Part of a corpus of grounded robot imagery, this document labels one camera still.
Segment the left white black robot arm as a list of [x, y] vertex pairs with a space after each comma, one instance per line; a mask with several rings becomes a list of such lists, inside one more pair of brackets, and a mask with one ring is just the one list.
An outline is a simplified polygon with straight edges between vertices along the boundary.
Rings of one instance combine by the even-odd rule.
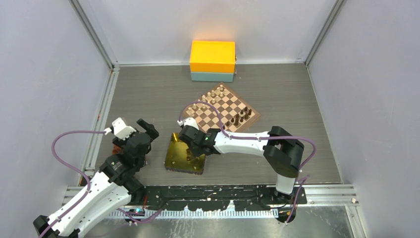
[[135, 174], [146, 165], [146, 155], [151, 143], [159, 137], [153, 124], [143, 119], [137, 124], [140, 132], [122, 118], [114, 120], [110, 127], [99, 134], [113, 134], [113, 144], [121, 150], [109, 156], [99, 170], [89, 178], [80, 169], [62, 160], [55, 145], [64, 134], [52, 143], [53, 156], [63, 165], [79, 173], [86, 185], [64, 206], [49, 216], [40, 215], [33, 225], [41, 238], [83, 238], [97, 223], [114, 210], [127, 205], [140, 204], [145, 197], [145, 186]]

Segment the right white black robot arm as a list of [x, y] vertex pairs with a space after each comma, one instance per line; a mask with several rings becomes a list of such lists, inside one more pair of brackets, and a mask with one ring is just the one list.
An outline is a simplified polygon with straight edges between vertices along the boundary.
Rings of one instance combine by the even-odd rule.
[[277, 173], [276, 200], [286, 204], [293, 199], [305, 146], [283, 128], [273, 126], [270, 131], [260, 133], [228, 132], [220, 128], [203, 132], [184, 125], [178, 138], [194, 156], [239, 153], [265, 158]]

